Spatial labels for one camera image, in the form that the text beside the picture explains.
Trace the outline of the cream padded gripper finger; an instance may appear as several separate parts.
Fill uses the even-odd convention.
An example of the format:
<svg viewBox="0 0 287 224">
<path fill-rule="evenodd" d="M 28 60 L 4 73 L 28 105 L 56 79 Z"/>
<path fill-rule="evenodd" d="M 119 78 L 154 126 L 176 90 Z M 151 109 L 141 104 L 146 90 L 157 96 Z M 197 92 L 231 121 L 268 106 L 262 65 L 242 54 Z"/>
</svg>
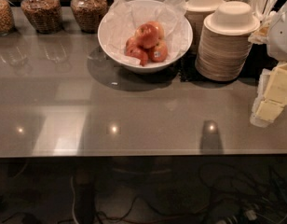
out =
<svg viewBox="0 0 287 224">
<path fill-rule="evenodd" d="M 264 98 L 281 105 L 287 105 L 287 62 L 279 63 L 272 69 Z"/>
<path fill-rule="evenodd" d="M 255 116 L 261 120 L 273 122 L 283 111 L 284 106 L 270 100 L 261 100 L 255 106 Z"/>
</svg>

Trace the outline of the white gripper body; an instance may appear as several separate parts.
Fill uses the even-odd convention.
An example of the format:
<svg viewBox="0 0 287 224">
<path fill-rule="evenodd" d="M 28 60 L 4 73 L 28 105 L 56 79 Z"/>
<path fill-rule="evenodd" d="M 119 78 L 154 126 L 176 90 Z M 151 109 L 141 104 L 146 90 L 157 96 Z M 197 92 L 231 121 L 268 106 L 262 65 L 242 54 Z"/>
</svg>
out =
<svg viewBox="0 0 287 224">
<path fill-rule="evenodd" d="M 253 107 L 252 107 L 252 114 L 250 116 L 250 123 L 256 127 L 265 128 L 269 125 L 269 122 L 263 119 L 260 119 L 256 115 L 256 111 L 259 108 L 261 101 L 264 99 L 264 92 L 267 88 L 267 83 L 270 77 L 270 70 L 264 69 L 259 77 L 258 80 L 258 87 L 257 87 L 257 97 L 254 99 Z"/>
</svg>

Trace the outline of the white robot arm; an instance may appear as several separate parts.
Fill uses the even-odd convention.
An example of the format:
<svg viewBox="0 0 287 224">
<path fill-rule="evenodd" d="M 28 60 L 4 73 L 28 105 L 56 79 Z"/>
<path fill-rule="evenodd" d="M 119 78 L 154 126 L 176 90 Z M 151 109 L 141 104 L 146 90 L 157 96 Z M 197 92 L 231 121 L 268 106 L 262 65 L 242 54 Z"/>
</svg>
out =
<svg viewBox="0 0 287 224">
<path fill-rule="evenodd" d="M 267 29 L 267 54 L 278 64 L 264 69 L 259 78 L 250 122 L 257 127 L 273 123 L 287 106 L 287 1 L 272 17 Z"/>
</svg>

